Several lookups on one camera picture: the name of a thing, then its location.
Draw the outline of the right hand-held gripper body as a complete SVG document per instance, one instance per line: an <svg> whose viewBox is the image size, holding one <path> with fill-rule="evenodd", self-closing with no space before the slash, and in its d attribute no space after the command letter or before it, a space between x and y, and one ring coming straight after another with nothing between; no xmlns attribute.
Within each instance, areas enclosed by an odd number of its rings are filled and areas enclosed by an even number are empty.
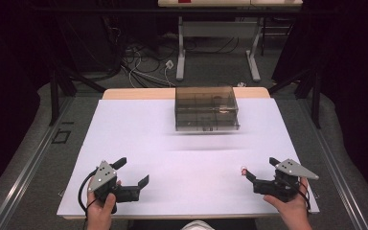
<svg viewBox="0 0 368 230"><path fill-rule="evenodd" d="M253 184L253 192L270 195L283 202L289 202L299 194L300 177L317 180L319 176L292 159L280 162L275 168L274 179L257 179Z"/></svg>

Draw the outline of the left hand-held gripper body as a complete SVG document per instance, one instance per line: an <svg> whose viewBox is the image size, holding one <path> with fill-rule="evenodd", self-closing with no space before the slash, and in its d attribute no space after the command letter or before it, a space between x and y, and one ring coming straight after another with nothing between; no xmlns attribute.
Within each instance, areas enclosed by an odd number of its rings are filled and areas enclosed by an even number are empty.
<svg viewBox="0 0 368 230"><path fill-rule="evenodd" d="M112 214L117 212L117 203L138 201L140 197L140 189L135 186L123 186L118 183L117 171L111 167L112 164L102 161L100 166L93 174L88 192L93 193L95 199L101 204L109 194L116 196L116 203L112 209Z"/></svg>

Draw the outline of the smoky transparent drawer box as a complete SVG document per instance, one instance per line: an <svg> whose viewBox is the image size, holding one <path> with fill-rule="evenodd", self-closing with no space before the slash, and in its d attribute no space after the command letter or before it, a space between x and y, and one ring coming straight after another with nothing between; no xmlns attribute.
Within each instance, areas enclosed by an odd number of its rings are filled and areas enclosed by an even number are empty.
<svg viewBox="0 0 368 230"><path fill-rule="evenodd" d="M216 109L236 109L219 114ZM185 132L239 130L239 107L232 86L177 87L175 89L175 129Z"/></svg>

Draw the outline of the person's left hand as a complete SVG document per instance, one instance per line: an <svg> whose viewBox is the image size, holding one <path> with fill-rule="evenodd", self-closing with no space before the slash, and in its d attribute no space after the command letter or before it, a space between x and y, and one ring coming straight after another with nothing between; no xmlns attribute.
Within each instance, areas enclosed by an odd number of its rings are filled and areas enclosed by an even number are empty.
<svg viewBox="0 0 368 230"><path fill-rule="evenodd" d="M93 193L87 194L87 227L86 230L109 230L111 212L116 203L116 196L109 194L104 204L95 199Z"/></svg>

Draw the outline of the person's right hand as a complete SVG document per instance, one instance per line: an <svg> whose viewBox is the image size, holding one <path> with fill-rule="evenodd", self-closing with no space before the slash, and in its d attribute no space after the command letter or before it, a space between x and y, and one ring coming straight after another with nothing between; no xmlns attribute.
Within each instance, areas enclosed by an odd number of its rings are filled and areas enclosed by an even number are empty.
<svg viewBox="0 0 368 230"><path fill-rule="evenodd" d="M272 195L265 195L264 201L277 209L288 230L312 230L307 211L307 190L308 180L301 177L300 193L293 200L283 202Z"/></svg>

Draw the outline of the white table sheet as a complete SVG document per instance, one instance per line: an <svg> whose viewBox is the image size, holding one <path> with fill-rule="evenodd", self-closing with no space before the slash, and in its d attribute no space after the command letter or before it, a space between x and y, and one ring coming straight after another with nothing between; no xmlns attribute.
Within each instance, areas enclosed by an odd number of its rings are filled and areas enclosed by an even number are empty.
<svg viewBox="0 0 368 230"><path fill-rule="evenodd" d="M270 157L295 159L288 130L272 99L240 99L240 129L187 134L174 126L172 100L101 100L57 213L83 215L81 183L102 161L122 157L119 179L134 185L149 175L136 202L120 203L118 219L195 219L271 216L276 210L253 192L245 166L270 180Z"/></svg>

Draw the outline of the black metal stand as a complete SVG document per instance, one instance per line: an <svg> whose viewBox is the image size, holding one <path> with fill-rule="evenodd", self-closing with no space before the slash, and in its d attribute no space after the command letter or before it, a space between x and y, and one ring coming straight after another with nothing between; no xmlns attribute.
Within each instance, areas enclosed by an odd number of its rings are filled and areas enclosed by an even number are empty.
<svg viewBox="0 0 368 230"><path fill-rule="evenodd" d="M284 87L298 81L298 86L294 91L296 99L306 99L311 94L311 109L310 118L317 128L320 128L319 123L319 105L320 105L320 91L321 91L321 76L310 69L305 69L286 78L283 81L276 83L268 89L270 95L283 89Z"/></svg>
<svg viewBox="0 0 368 230"><path fill-rule="evenodd" d="M68 67L60 67L51 72L50 75L50 96L51 96L51 121L50 125L53 126L58 120L60 115L59 106L59 90L63 92L66 97L74 97L77 94L77 88L73 84L73 79L82 82L88 87L103 93L105 88L89 80L83 75L71 70Z"/></svg>

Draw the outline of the person's white garment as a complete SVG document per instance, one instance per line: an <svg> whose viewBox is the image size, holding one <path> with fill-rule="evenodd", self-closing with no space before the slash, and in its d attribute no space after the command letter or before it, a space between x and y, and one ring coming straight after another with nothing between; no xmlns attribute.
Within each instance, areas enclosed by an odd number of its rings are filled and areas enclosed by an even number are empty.
<svg viewBox="0 0 368 230"><path fill-rule="evenodd" d="M215 230L215 229L205 221L194 220L183 226L180 230Z"/></svg>

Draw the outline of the dark curtain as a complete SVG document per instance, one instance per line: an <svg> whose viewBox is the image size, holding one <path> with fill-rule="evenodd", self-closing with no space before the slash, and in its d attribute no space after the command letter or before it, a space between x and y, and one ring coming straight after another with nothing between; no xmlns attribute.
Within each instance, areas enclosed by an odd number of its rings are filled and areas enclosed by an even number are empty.
<svg viewBox="0 0 368 230"><path fill-rule="evenodd" d="M0 0L0 177L35 119L37 90L56 71L63 90L75 89L65 75L77 73L65 38L61 14L35 11L56 8L63 0Z"/></svg>
<svg viewBox="0 0 368 230"><path fill-rule="evenodd" d="M272 79L284 82L326 56L321 93L335 105L345 150L368 183L368 0L302 1L304 12L335 16L298 18Z"/></svg>

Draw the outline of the white desk with metal legs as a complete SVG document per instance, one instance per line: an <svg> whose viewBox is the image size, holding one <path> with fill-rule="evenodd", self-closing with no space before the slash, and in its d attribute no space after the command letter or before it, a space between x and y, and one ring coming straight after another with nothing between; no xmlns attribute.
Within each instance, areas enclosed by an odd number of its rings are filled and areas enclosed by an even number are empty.
<svg viewBox="0 0 368 230"><path fill-rule="evenodd" d="M192 0L192 3L187 4L179 4L177 0L158 0L158 6L166 9L297 10L302 4L302 0ZM261 36L263 19L262 16L254 16L254 21L241 21L240 19L230 22L224 22L222 19L188 21L179 16L176 79L178 81L184 79L185 37L234 37L252 39L252 46L245 53L251 78L254 82L259 82L261 78L255 54Z"/></svg>

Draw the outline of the black metal crossbar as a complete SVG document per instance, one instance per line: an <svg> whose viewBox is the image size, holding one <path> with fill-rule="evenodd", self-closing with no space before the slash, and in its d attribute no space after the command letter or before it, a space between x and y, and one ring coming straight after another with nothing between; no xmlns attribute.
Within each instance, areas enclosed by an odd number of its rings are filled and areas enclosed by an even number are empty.
<svg viewBox="0 0 368 230"><path fill-rule="evenodd" d="M101 14L101 15L161 15L161 16L329 16L338 14L337 11L308 10L308 11L286 11L286 10L223 10L223 9L54 9L29 7L31 11L57 14Z"/></svg>

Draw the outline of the aluminium floor rail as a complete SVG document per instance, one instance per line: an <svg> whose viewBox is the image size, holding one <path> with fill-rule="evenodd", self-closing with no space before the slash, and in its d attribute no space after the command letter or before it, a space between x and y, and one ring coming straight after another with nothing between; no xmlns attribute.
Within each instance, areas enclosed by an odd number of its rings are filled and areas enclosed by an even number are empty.
<svg viewBox="0 0 368 230"><path fill-rule="evenodd" d="M75 100L66 98L59 119L48 125L48 108L37 117L0 178L0 230L54 230L68 225L58 206L76 161Z"/></svg>
<svg viewBox="0 0 368 230"><path fill-rule="evenodd" d="M368 223L358 206L357 199L348 185L342 170L337 166L333 152L326 142L324 134L316 127L313 128L313 131L317 141L319 142L327 170L333 180L333 184L336 187L337 193L351 220L352 225L354 226L354 229L368 230Z"/></svg>

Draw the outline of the black metal chair frame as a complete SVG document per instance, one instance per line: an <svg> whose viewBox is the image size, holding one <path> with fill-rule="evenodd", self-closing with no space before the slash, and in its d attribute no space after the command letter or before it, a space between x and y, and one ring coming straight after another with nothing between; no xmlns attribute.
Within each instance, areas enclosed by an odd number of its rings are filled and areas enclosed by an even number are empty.
<svg viewBox="0 0 368 230"><path fill-rule="evenodd" d="M265 54L265 42L268 37L289 35L294 21L289 18L265 17L261 30L261 55Z"/></svg>

